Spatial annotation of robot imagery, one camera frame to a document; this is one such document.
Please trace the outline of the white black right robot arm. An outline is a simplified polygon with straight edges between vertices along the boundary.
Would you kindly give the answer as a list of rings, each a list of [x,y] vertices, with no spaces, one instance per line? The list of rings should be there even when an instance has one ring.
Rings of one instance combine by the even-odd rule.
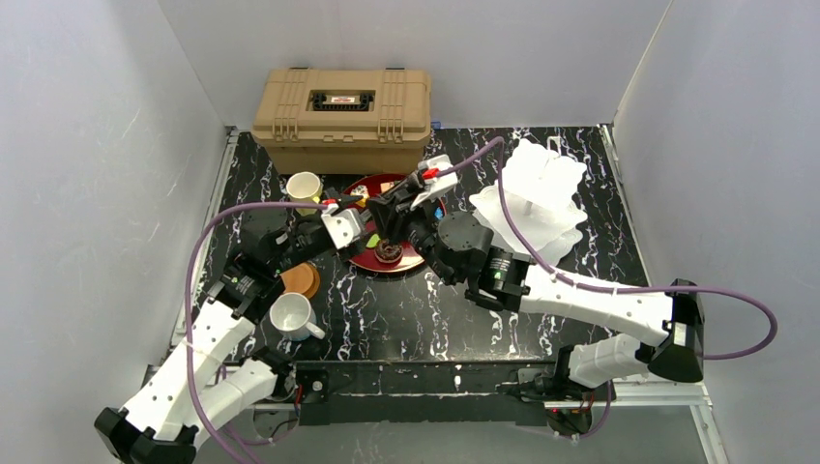
[[[391,193],[366,202],[378,235],[408,242],[447,285],[493,310],[543,312],[606,326],[617,335],[561,349],[548,390],[593,390],[639,373],[680,383],[704,378],[704,316],[697,286],[683,280],[652,290],[542,269],[530,257],[491,243],[472,215],[437,218],[429,201]]]

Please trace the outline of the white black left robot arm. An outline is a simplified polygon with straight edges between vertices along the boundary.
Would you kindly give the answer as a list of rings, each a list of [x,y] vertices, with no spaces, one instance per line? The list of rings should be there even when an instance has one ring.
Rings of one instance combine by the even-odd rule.
[[[185,283],[185,335],[165,362],[124,406],[105,408],[95,428],[108,450],[122,463],[191,463],[201,446],[214,439],[240,462],[248,458],[231,448],[220,428],[248,406],[275,392],[291,361],[281,352],[261,348],[215,386],[233,348],[263,321],[281,323],[290,339],[322,339],[306,297],[286,292],[280,274],[327,251],[348,251],[366,233],[359,212],[339,204],[314,204],[307,227],[275,227],[261,222],[256,252],[241,252],[209,290],[197,313],[192,291],[199,251],[224,218],[260,209],[286,212],[291,202],[255,202],[217,214],[195,242]]]

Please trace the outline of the white three-tier cake stand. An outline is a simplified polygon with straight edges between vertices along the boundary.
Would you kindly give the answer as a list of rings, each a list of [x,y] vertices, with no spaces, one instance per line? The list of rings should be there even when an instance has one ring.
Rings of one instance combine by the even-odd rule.
[[[577,225],[588,215],[572,200],[586,172],[584,163],[526,139],[502,170],[509,213],[519,232],[550,266],[577,244]]]

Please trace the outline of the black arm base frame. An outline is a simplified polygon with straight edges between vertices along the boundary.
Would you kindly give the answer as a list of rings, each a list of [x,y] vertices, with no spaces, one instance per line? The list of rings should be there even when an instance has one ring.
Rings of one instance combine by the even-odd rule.
[[[555,382],[556,371],[553,361],[301,361],[251,409],[261,421],[286,413],[302,426],[503,422],[567,436],[595,430],[617,397],[614,386]]]

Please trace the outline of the chocolate donut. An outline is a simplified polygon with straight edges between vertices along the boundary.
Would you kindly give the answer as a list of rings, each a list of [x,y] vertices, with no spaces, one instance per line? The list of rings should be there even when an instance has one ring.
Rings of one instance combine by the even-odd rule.
[[[403,246],[391,244],[388,240],[381,239],[374,248],[375,258],[384,265],[393,265],[401,260]]]

